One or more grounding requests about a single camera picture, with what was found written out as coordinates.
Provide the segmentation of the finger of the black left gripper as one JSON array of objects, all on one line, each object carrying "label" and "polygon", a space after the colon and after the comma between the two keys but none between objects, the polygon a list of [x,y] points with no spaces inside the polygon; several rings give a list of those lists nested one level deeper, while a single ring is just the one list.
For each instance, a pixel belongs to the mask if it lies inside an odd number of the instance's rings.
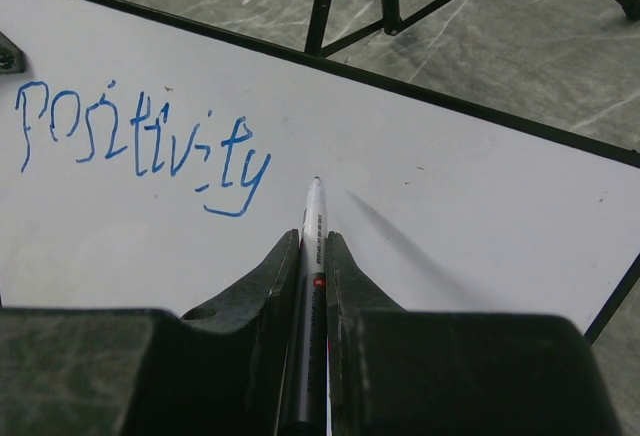
[{"label": "finger of the black left gripper", "polygon": [[0,33],[0,73],[20,74],[24,72],[24,53],[6,35]]}]

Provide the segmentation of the white rectangular whiteboard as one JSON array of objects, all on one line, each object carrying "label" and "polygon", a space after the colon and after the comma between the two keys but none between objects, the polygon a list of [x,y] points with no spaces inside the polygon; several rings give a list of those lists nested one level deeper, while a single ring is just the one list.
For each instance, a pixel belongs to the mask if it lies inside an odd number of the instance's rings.
[{"label": "white rectangular whiteboard", "polygon": [[559,314],[596,337],[639,278],[636,154],[118,0],[1,0],[9,306],[183,313],[324,184],[400,305]]}]

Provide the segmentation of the blue capped whiteboard marker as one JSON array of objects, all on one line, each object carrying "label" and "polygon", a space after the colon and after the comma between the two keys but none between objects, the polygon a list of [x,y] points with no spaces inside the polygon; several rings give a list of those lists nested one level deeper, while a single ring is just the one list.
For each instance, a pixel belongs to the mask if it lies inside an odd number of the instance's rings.
[{"label": "blue capped whiteboard marker", "polygon": [[278,426],[280,435],[327,431],[326,196],[315,177],[307,193],[292,329]]}]

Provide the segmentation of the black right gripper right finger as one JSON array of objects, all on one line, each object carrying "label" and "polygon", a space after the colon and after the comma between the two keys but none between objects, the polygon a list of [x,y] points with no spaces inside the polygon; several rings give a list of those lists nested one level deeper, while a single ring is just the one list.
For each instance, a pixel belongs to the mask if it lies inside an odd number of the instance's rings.
[{"label": "black right gripper right finger", "polygon": [[331,429],[336,435],[618,435],[580,330],[557,315],[402,308],[326,248]]}]

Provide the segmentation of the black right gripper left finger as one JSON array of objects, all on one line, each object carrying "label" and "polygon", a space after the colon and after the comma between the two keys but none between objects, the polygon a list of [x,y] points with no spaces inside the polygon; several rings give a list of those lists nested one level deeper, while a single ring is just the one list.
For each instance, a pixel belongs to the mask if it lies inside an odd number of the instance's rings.
[{"label": "black right gripper left finger", "polygon": [[299,236],[182,317],[159,309],[3,308],[5,435],[270,435]]}]

